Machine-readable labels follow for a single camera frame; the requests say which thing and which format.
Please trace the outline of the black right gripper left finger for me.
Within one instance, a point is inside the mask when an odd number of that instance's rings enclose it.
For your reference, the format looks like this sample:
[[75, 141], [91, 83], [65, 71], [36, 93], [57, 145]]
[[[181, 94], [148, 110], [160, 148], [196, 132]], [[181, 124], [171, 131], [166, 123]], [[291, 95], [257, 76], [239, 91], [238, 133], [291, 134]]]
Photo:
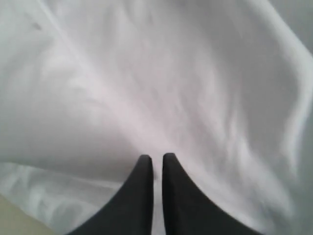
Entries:
[[154, 209], [152, 159], [141, 155], [114, 197], [71, 235], [150, 235]]

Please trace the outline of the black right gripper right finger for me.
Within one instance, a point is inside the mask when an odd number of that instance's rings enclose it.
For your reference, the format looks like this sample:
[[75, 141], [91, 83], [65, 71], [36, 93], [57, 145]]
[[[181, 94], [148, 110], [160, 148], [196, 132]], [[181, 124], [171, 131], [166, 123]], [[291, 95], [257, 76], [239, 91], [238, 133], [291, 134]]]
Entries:
[[196, 186], [174, 153], [163, 156], [162, 204], [167, 235], [258, 235]]

